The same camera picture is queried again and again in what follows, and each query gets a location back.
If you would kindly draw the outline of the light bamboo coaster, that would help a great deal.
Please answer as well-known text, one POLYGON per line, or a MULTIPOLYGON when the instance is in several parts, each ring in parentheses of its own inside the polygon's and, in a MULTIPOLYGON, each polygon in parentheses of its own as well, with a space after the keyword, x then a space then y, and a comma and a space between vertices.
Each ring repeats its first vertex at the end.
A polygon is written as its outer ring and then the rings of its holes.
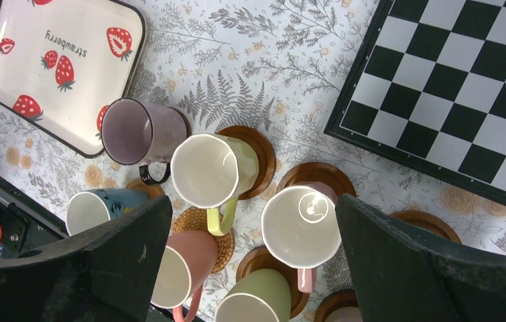
POLYGON ((164 194, 164 191, 160 185, 145 184, 140 178, 132 180, 130 183, 127 184, 126 188, 131 189, 133 191, 146 193, 149 195, 151 199, 164 194))

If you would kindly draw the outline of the white cup green body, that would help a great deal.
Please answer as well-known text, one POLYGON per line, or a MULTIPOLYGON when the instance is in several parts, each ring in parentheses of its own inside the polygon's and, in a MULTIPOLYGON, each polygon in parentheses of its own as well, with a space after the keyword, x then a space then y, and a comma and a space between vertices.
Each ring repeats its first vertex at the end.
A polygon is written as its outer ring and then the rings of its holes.
POLYGON ((289 321, 292 307, 290 286, 273 269, 249 273, 220 301, 215 321, 289 321))

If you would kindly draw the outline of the dark walnut coaster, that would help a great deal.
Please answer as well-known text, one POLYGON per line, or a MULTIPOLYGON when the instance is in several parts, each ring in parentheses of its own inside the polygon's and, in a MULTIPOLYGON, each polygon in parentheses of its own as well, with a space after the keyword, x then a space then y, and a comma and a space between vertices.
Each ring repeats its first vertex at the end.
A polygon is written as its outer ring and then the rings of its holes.
POLYGON ((184 124, 186 126, 186 137, 190 137, 192 135, 192 129, 191 129, 191 126, 190 126, 190 122, 188 121, 188 118, 178 109, 176 108, 172 108, 174 111, 176 111, 180 117, 183 119, 184 121, 184 124))

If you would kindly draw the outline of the purple cup dark handle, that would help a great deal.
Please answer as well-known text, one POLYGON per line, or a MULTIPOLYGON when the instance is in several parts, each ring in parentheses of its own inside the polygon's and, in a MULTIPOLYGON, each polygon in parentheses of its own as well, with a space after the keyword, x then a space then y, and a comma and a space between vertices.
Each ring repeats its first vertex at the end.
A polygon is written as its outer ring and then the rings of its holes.
POLYGON ((132 98, 108 105, 97 126, 109 157, 121 165, 138 166, 148 185, 169 179, 173 154, 187 139, 184 121, 171 107, 132 98))

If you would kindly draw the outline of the white cup pink handle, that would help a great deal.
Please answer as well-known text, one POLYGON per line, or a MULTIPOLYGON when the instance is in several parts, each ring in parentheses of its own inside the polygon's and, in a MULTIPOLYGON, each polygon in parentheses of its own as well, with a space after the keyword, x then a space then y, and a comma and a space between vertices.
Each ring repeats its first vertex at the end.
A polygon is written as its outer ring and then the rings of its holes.
POLYGON ((175 321, 193 321, 203 284, 218 257, 218 246, 205 231, 172 234, 166 244, 157 274, 151 304, 171 309, 175 321))

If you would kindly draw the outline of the black white chessboard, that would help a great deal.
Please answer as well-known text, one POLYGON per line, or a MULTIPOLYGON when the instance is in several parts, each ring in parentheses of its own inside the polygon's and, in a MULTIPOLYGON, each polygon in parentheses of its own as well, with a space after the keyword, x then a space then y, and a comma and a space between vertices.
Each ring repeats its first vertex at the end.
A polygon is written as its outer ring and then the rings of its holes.
POLYGON ((506 1, 381 1, 325 132, 506 205, 506 1))

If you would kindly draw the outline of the woven rattan coaster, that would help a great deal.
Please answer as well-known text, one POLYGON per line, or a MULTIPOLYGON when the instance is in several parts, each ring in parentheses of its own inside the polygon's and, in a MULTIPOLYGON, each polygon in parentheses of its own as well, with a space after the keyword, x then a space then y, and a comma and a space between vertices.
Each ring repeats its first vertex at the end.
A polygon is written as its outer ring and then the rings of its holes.
MULTIPOLYGON (((172 233, 192 230, 208 233, 207 212, 205 209, 191 207, 174 220, 172 233)), ((233 231, 230 230, 230 232, 223 236, 213 236, 213 238, 218 247, 218 256, 212 269, 212 273, 216 274, 222 271, 230 262, 235 250, 235 237, 233 231)))

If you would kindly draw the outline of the cream tray with black rim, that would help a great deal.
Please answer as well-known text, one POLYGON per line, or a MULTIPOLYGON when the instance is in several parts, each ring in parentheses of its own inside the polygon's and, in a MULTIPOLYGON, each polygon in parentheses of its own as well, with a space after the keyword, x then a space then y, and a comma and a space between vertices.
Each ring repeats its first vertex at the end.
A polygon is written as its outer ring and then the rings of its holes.
POLYGON ((105 107, 126 95, 145 34, 122 1, 0 1, 0 105, 98 156, 105 107))

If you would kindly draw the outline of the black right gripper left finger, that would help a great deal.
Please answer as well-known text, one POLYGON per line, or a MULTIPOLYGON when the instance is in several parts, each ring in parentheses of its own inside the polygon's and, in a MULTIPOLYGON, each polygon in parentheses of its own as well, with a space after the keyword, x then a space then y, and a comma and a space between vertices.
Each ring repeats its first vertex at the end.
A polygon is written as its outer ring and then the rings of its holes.
POLYGON ((145 321, 172 220, 160 195, 66 239, 0 259, 0 321, 145 321))

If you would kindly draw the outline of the white cup pink front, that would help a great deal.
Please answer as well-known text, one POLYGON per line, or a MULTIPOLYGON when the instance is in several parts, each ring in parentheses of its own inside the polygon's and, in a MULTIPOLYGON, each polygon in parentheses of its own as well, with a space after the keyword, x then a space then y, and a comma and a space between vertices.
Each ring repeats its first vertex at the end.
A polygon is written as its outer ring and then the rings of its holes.
POLYGON ((319 181, 282 189, 261 214, 263 241, 272 256, 297 270, 298 290, 311 293, 317 268, 331 259, 342 239, 336 219, 338 195, 319 181))

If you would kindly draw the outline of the brown ridged wooden coaster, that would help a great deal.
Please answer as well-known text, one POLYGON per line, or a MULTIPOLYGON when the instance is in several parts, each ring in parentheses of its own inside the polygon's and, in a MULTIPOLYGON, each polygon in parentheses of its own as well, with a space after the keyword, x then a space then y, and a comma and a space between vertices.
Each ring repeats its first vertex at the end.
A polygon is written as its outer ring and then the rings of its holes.
POLYGON ((264 268, 276 270, 285 277, 291 289, 290 319, 298 316, 304 310, 309 294, 298 290, 297 270, 274 258, 265 246, 259 246, 251 250, 241 260, 237 268, 236 282, 239 282, 246 275, 264 268))

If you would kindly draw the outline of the white cup yellow handle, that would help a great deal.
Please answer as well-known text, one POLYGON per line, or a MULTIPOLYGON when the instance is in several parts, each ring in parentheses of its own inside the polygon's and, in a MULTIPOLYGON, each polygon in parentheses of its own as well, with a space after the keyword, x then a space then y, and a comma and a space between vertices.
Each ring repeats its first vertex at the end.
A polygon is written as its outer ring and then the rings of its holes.
POLYGON ((259 176, 259 160, 248 143, 210 133, 187 138, 176 148, 170 167, 176 192, 206 210, 208 231, 215 236, 231 230, 239 196, 259 176))

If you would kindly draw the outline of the white cup blue handle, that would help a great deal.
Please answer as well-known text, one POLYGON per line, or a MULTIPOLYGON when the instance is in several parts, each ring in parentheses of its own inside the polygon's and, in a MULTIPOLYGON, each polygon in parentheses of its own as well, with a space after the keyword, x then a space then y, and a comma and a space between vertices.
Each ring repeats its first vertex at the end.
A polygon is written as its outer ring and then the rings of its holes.
POLYGON ((65 216, 69 236, 114 220, 150 200, 147 193, 131 189, 92 189, 76 193, 65 216))

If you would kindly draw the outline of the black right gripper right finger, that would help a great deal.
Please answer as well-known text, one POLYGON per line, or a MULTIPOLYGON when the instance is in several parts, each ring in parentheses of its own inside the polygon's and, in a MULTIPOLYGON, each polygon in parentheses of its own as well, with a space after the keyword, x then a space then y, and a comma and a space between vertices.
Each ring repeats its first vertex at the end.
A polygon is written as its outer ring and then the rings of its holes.
POLYGON ((341 195, 336 218, 364 321, 506 321, 506 256, 341 195))

